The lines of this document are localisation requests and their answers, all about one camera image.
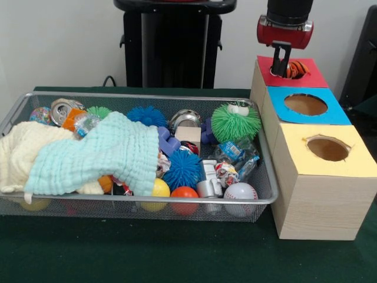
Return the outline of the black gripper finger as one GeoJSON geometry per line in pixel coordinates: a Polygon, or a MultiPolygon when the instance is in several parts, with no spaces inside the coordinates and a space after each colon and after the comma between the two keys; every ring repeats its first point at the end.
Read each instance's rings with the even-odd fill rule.
{"type": "Polygon", "coordinates": [[[280,49],[281,47],[280,46],[274,46],[274,56],[273,56],[273,62],[272,62],[272,66],[270,68],[270,72],[273,74],[273,75],[279,75],[280,74],[280,71],[279,71],[279,68],[280,68],[280,49]]]}
{"type": "Polygon", "coordinates": [[[289,64],[289,58],[290,58],[290,53],[291,53],[291,46],[283,46],[282,47],[285,51],[285,56],[284,59],[281,60],[280,63],[280,74],[283,78],[287,77],[287,68],[289,64]]]}

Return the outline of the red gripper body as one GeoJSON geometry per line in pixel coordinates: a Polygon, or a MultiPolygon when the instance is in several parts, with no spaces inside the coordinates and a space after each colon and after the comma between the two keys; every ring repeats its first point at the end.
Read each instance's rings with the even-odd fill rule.
{"type": "Polygon", "coordinates": [[[312,37],[313,21],[307,20],[296,26],[283,26],[270,21],[266,15],[261,15],[257,25],[257,40],[264,45],[276,42],[286,42],[292,48],[304,50],[312,37]]]}

